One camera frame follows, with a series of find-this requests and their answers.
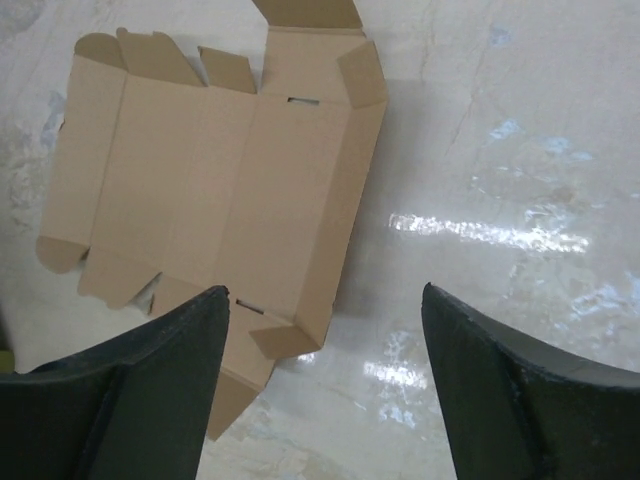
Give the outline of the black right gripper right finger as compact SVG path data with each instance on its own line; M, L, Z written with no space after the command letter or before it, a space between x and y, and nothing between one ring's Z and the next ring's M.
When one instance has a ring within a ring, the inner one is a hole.
M554 347L432 283L421 317L457 478L638 478L638 373Z

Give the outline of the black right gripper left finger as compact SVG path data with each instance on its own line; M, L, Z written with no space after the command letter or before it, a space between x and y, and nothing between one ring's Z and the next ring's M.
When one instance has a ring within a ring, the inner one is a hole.
M27 373L1 376L4 479L193 479L230 317L214 286Z

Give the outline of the brown cardboard paper box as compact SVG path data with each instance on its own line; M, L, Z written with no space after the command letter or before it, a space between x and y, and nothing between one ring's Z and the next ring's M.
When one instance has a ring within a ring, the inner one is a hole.
M167 34L75 44L36 254L109 308L163 315L213 285L230 325L207 428L219 438L277 360L324 344L389 101L351 1L260 1L263 70Z

